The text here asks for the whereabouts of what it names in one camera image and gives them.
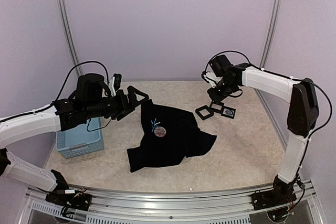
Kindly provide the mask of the starry night blue brooch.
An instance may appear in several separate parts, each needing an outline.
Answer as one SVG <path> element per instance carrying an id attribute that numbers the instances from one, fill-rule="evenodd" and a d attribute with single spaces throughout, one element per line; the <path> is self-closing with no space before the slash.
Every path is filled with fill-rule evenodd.
<path id="1" fill-rule="evenodd" d="M 230 109 L 225 109 L 225 113 L 228 114 L 228 115 L 232 115 L 233 114 L 232 110 L 230 110 Z"/>

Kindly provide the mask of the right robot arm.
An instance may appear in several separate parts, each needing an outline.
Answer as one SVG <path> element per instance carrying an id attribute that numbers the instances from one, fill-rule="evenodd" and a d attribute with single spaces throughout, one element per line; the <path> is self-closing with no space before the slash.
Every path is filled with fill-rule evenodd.
<path id="1" fill-rule="evenodd" d="M 215 55 L 206 65 L 201 77 L 210 84 L 207 93 L 219 103 L 240 87 L 252 88 L 276 96 L 289 104 L 287 116 L 288 144 L 277 179 L 292 183 L 298 175 L 308 142 L 319 116 L 314 83 L 285 77 L 258 68 L 250 62 L 233 65 L 224 54 Z"/>

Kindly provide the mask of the black garment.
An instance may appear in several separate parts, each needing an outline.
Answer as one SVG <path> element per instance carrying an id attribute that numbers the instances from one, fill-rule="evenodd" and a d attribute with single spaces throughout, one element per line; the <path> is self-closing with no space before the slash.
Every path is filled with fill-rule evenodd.
<path id="1" fill-rule="evenodd" d="M 143 138 L 140 146 L 127 149 L 130 172 L 145 167 L 161 168 L 179 165 L 184 158 L 203 156 L 213 147 L 217 136 L 198 127 L 192 112 L 154 104 L 141 105 Z M 166 135 L 154 135 L 156 127 L 164 127 Z"/>

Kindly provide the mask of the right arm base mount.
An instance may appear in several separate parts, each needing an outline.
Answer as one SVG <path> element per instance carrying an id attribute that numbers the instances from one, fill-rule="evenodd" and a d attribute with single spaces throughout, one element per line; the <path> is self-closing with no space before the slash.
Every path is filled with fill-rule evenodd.
<path id="1" fill-rule="evenodd" d="M 299 199 L 297 199 L 294 190 L 295 184 L 302 190 L 302 195 Z M 292 214 L 297 204 L 301 202 L 305 192 L 306 186 L 300 177 L 286 184 L 276 176 L 272 189 L 255 191 L 251 195 L 251 203 L 254 211 L 274 208 L 273 210 L 267 211 L 267 216 L 273 223 L 281 223 Z"/>

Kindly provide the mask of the pale pink round brooch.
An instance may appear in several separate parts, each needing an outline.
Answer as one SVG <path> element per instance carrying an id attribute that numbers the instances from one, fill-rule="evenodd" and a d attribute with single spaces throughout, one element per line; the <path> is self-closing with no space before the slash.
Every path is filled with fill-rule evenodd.
<path id="1" fill-rule="evenodd" d="M 166 135 L 166 129 L 164 127 L 156 127 L 154 129 L 154 135 L 157 137 L 164 137 Z"/>

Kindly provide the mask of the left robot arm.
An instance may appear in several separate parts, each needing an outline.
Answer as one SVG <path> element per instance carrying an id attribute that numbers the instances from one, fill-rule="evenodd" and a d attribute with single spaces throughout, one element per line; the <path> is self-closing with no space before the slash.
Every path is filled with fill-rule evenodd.
<path id="1" fill-rule="evenodd" d="M 125 94 L 120 85 L 120 74 L 114 74 L 110 84 L 100 74 L 85 74 L 78 78 L 76 90 L 68 98 L 1 119 L 1 176 L 52 191 L 60 204 L 69 205 L 74 195 L 60 172 L 24 161 L 7 147 L 33 136 L 73 129 L 89 119 L 103 117 L 119 121 L 149 99 L 133 86 L 128 86 Z"/>

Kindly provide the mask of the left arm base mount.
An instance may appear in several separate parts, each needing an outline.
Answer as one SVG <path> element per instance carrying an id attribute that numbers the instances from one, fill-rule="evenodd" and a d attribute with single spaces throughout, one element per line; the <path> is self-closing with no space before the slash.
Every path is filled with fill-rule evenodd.
<path id="1" fill-rule="evenodd" d="M 60 215 L 72 218 L 76 210 L 88 211 L 92 196 L 87 193 L 87 189 L 69 188 L 65 185 L 57 186 L 53 191 L 47 193 L 45 200 L 49 203 L 62 206 Z"/>

